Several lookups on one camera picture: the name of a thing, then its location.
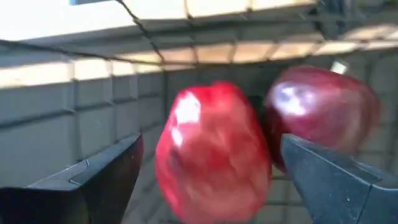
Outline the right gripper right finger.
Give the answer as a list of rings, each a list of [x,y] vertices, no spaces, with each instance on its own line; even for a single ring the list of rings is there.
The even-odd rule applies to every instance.
[[[313,224],[398,224],[398,176],[293,134],[281,153]]]

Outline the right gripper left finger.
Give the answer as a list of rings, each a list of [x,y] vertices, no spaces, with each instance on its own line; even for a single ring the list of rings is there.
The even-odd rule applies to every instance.
[[[136,134],[27,187],[1,187],[0,224],[121,224],[143,151]]]

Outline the dark red apple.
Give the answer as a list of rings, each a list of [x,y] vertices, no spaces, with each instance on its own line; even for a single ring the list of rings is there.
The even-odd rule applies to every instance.
[[[369,85],[311,65],[282,72],[262,105],[269,152],[282,172],[286,171],[281,154],[283,134],[353,155],[381,119],[381,103]]]

